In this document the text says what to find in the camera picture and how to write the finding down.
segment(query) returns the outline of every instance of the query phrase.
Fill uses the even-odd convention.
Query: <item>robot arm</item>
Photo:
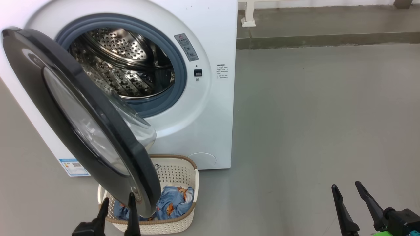
[[[375,236],[420,236],[420,216],[409,209],[396,211],[391,207],[382,210],[380,205],[375,201],[372,195],[366,188],[356,181],[356,188],[360,197],[365,201],[370,215],[373,219],[373,227],[379,233]],[[347,209],[343,203],[343,196],[341,195],[337,185],[332,187],[334,203],[337,210],[337,218],[340,224],[342,236],[359,236],[357,233],[359,226],[353,222]]]
[[[91,222],[81,222],[71,236],[105,236],[105,218],[108,214],[108,205],[109,198],[105,198],[98,216]],[[141,236],[139,215],[137,214],[136,199],[133,193],[130,193],[128,207],[130,208],[129,223],[124,236]]]

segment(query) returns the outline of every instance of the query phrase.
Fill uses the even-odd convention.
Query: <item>white railing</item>
[[[270,0],[238,0],[239,3],[245,3],[245,17],[242,18],[242,27],[254,27],[254,3],[255,2],[271,2]]]
[[[324,6],[351,6],[351,5],[392,5],[394,0],[238,0],[243,9],[245,3],[245,17],[242,19],[242,27],[255,26],[254,5],[257,8],[289,8],[289,7],[324,7]]]

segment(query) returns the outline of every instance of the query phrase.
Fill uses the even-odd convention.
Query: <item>green part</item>
[[[375,234],[374,236],[392,236],[392,234],[390,234],[388,231],[385,231],[385,232],[379,232]]]

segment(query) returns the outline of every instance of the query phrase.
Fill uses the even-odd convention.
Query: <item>door glass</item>
[[[148,151],[156,140],[156,131],[147,121],[139,116],[125,101],[123,101],[114,91],[111,94],[105,93],[121,115],[127,126],[133,132],[137,141],[139,141]]]
[[[110,140],[76,96],[74,96],[62,80],[49,68],[44,67],[43,74],[50,92],[53,94],[64,115],[72,123],[78,136],[97,156],[101,157],[102,160],[107,162],[115,170],[121,174],[129,175],[124,162]]]

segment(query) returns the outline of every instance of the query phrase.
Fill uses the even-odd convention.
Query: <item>railing post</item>
[[[254,1],[249,0],[246,2],[245,17],[242,18],[242,27],[254,27]]]

